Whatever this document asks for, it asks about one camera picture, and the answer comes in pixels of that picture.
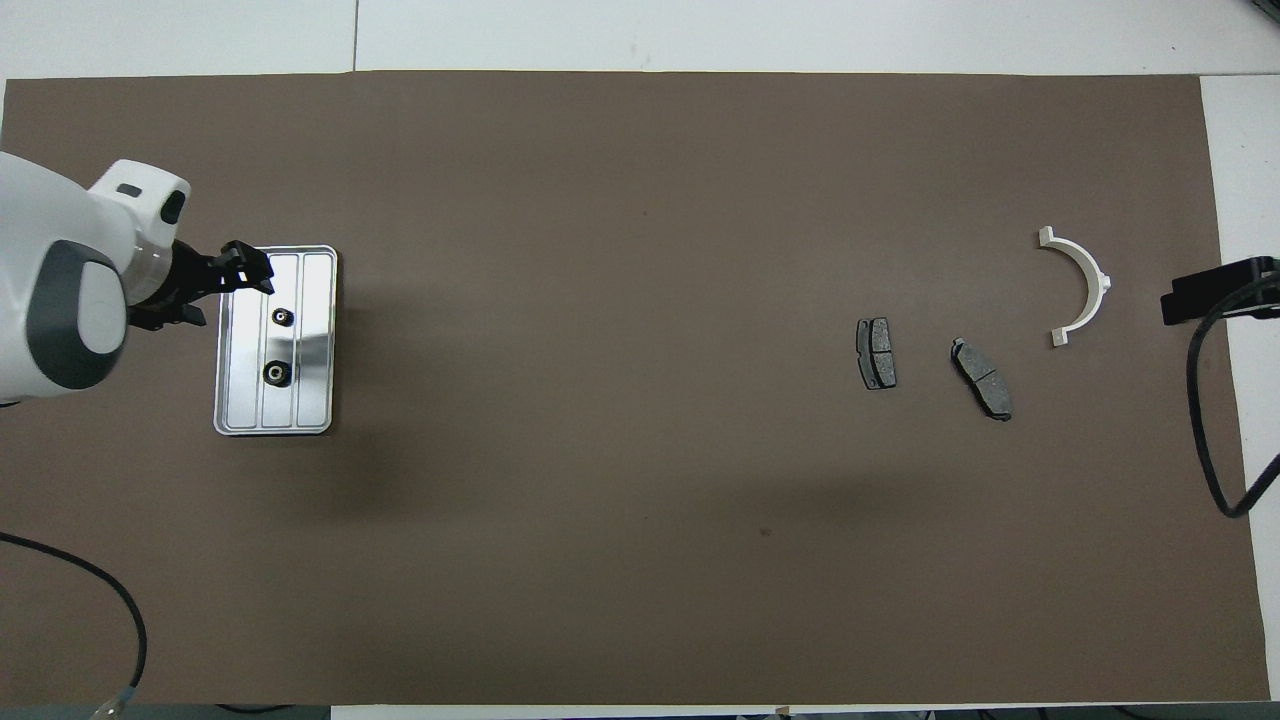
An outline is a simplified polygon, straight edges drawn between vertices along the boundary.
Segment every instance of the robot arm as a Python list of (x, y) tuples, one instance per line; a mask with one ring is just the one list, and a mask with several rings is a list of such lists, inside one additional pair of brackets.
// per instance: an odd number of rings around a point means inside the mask
[(174, 240), (191, 186), (119, 160), (87, 191), (0, 152), (0, 405), (92, 387), (125, 325), (204, 325), (192, 301), (271, 293), (265, 254), (230, 242), (209, 258)]

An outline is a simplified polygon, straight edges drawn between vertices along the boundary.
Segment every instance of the silver rectangular tray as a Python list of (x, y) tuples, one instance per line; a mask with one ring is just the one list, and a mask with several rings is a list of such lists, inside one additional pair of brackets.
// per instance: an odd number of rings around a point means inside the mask
[[(260, 249), (271, 260), (275, 295), (238, 290), (218, 306), (214, 428), (224, 436), (319, 434), (333, 419), (333, 342), (338, 254), (328, 245)], [(273, 322), (278, 309), (292, 324)], [(268, 363), (292, 369), (269, 384)]]

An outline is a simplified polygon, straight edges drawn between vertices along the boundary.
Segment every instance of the curved white plastic part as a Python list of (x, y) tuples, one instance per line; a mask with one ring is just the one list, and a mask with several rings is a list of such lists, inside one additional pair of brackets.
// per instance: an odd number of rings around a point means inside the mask
[(1084, 310), (1080, 310), (1080, 316), (1070, 325), (1050, 331), (1048, 334), (1053, 338), (1053, 347), (1059, 347), (1066, 345), (1066, 333), (1083, 328), (1085, 323), (1098, 314), (1098, 307), (1102, 306), (1102, 296), (1111, 290), (1111, 278), (1102, 272), (1102, 268), (1098, 268), (1098, 261), (1093, 259), (1093, 255), (1089, 255), (1088, 250), (1064, 237), (1053, 237), (1053, 225), (1041, 228), (1039, 241), (1041, 247), (1052, 247), (1075, 260), (1075, 264), (1080, 266), (1080, 272), (1084, 273), (1084, 282), (1089, 286), (1089, 296), (1084, 301)]

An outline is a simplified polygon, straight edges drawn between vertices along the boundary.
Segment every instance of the brown board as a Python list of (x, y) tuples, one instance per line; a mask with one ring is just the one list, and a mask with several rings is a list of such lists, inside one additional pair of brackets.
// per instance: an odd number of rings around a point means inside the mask
[[(324, 437), (216, 434), (212, 328), (131, 329), (99, 388), (0, 411), (0, 527), (133, 589), (143, 702), (1267, 694), (1248, 524), (1160, 319), (1219, 261), (1196, 78), (17, 81), (3, 147), (187, 178), (206, 252), (342, 255)], [(1115, 283), (1059, 348), (1084, 282), (1044, 224)], [(1239, 478), (1221, 337), (1204, 383)], [(97, 580), (0, 548), (0, 701), (124, 682)]]

